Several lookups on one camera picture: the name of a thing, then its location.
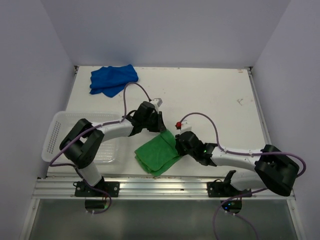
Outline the green microfiber towel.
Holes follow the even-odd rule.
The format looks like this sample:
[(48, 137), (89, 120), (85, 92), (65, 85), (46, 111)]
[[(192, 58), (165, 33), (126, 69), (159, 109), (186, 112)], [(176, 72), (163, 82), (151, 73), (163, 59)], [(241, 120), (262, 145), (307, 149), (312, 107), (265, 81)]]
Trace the green microfiber towel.
[(161, 132), (134, 153), (141, 168), (154, 177), (162, 175), (182, 158), (176, 150), (176, 139), (169, 130)]

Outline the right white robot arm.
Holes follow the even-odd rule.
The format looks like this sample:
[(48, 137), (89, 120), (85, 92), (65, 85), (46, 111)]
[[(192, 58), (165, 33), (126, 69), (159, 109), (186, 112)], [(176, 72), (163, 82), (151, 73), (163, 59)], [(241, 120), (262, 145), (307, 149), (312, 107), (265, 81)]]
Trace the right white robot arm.
[(203, 166), (233, 167), (222, 185), (223, 192), (231, 197), (256, 188), (288, 197), (300, 171), (288, 154), (270, 144), (256, 150), (229, 150), (216, 143), (203, 143), (186, 131), (175, 136), (175, 148), (179, 155), (188, 155)]

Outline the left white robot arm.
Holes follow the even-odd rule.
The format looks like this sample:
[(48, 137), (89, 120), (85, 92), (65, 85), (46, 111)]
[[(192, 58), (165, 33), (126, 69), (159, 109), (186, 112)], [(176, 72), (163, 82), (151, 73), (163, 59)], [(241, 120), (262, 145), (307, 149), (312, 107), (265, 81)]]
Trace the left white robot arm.
[(143, 129), (152, 133), (166, 130), (159, 107), (161, 98), (141, 103), (133, 115), (126, 114), (122, 119), (105, 123), (92, 123), (80, 119), (60, 143), (59, 149), (78, 170), (87, 183), (86, 190), (92, 196), (103, 193), (103, 177), (94, 163), (96, 154), (103, 142), (121, 137), (131, 137)]

